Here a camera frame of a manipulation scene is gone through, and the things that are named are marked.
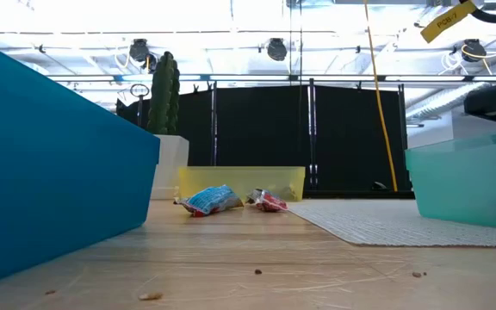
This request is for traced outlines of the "black ceiling lamp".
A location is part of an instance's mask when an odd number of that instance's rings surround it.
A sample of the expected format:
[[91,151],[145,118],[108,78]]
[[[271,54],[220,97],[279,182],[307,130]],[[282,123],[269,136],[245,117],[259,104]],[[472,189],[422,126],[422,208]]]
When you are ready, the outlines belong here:
[[147,39],[134,39],[129,47],[129,56],[137,62],[145,62],[149,53]]
[[461,48],[462,58],[468,62],[479,62],[487,56],[485,47],[478,39],[466,39]]
[[288,54],[282,38],[271,38],[267,46],[267,54],[274,61],[284,61]]

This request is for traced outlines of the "teal translucent plastic bin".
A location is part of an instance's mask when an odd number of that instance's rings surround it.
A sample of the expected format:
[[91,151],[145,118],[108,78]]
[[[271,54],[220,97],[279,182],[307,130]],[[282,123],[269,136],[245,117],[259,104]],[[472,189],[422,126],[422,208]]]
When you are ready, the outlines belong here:
[[406,150],[419,213],[496,227],[496,133]]

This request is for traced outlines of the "black partition screen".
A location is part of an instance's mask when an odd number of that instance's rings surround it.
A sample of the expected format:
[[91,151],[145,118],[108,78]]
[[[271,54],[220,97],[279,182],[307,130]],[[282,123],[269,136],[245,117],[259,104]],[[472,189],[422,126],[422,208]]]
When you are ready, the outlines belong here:
[[187,166],[304,167],[302,199],[410,199],[402,100],[312,85],[196,91],[179,98],[177,134]]

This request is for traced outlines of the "grey woven mat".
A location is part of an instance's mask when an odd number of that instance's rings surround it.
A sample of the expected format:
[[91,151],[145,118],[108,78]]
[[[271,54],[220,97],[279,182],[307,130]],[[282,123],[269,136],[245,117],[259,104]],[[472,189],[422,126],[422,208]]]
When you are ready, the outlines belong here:
[[305,200],[288,210],[353,245],[496,248],[496,228],[427,219],[415,201]]

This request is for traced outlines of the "yellow translucent plastic bin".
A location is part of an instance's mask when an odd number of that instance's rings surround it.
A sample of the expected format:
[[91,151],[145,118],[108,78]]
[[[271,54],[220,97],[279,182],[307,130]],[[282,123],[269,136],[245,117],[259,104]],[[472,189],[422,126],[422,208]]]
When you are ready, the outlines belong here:
[[302,200],[306,169],[296,166],[186,166],[177,171],[177,197],[190,197],[222,185],[246,198],[265,189],[286,202]]

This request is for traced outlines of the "green cactus plant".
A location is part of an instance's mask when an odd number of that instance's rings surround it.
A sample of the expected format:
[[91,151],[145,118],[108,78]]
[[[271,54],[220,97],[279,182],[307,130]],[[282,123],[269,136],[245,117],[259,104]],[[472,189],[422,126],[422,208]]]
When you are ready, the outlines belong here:
[[165,52],[152,76],[152,97],[147,130],[154,134],[177,135],[180,71],[174,56]]

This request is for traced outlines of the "dark blue plastic bin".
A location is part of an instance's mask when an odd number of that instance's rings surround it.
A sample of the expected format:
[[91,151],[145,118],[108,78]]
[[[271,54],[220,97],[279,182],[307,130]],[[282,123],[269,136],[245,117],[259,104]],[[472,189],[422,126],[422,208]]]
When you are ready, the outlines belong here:
[[0,53],[0,279],[141,226],[154,135]]

